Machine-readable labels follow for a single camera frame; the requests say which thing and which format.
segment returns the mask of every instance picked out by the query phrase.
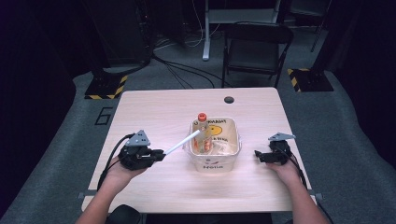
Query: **table surface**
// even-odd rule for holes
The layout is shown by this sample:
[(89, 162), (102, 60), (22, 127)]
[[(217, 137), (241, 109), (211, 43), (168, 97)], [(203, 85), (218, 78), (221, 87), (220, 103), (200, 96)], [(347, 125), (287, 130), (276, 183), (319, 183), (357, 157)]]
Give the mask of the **table surface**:
[[(227, 96), (234, 98), (232, 104), (224, 102)], [(268, 137), (291, 133), (274, 88), (126, 91), (120, 98), (89, 189), (96, 189), (113, 147), (123, 136), (144, 130), (150, 148), (166, 151), (189, 134), (190, 125), (200, 112), (209, 118), (235, 120), (242, 147), (231, 172), (199, 173), (181, 147), (132, 179), (115, 198), (110, 211), (121, 204), (141, 213), (291, 211), (286, 187), (254, 154), (254, 150), (271, 151)], [(288, 143), (305, 173), (294, 139)], [(311, 189), (306, 174), (305, 178)], [(92, 196), (85, 197), (82, 210), (91, 199)]]

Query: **black hole on table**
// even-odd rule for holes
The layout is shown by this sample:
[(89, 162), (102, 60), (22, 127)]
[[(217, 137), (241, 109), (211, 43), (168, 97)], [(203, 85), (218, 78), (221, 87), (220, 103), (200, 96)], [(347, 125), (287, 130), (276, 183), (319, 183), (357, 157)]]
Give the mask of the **black hole on table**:
[(233, 97), (232, 96), (226, 96), (224, 98), (224, 102), (227, 104), (232, 104), (233, 103)]

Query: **white stick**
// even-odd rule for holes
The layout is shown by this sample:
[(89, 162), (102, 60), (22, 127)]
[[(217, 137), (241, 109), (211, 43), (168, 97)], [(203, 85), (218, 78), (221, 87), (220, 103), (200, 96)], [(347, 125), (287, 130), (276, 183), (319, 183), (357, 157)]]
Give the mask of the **white stick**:
[(171, 149), (165, 151), (166, 155), (169, 155), (171, 152), (175, 151), (178, 147), (180, 147), (181, 145), (185, 144), (187, 141), (191, 140), (193, 137), (195, 137), (196, 135), (198, 135), (198, 133), (200, 133), (199, 130), (195, 131), (194, 133), (190, 134), (189, 136), (187, 136), (185, 139), (183, 139), (181, 142), (177, 143), (177, 145), (175, 145), (174, 147), (172, 147)]

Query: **plastic bottle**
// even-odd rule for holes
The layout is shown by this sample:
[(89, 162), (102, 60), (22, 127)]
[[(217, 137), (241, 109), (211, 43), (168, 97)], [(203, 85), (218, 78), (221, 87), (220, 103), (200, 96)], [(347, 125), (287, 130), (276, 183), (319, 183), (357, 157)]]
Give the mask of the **plastic bottle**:
[(201, 131), (200, 134), (194, 139), (198, 152), (200, 154), (206, 154), (212, 149), (212, 131), (209, 128), (209, 124), (206, 120), (206, 114), (200, 113), (198, 115), (198, 129)]

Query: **human hand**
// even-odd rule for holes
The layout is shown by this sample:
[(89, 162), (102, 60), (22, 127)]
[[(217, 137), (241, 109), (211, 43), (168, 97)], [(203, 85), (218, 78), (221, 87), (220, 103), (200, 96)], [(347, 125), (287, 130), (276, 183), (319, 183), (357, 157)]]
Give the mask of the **human hand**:
[(110, 166), (111, 168), (107, 171), (106, 178), (100, 189), (107, 190), (114, 196), (120, 193), (129, 184), (132, 178), (147, 170), (147, 168), (134, 171), (128, 170), (120, 164), (118, 157), (111, 160)]
[(301, 183), (299, 171), (292, 161), (288, 160), (283, 165), (278, 165), (275, 163), (265, 164), (277, 173), (279, 178), (283, 181), (283, 183), (285, 183), (288, 188), (295, 183)]

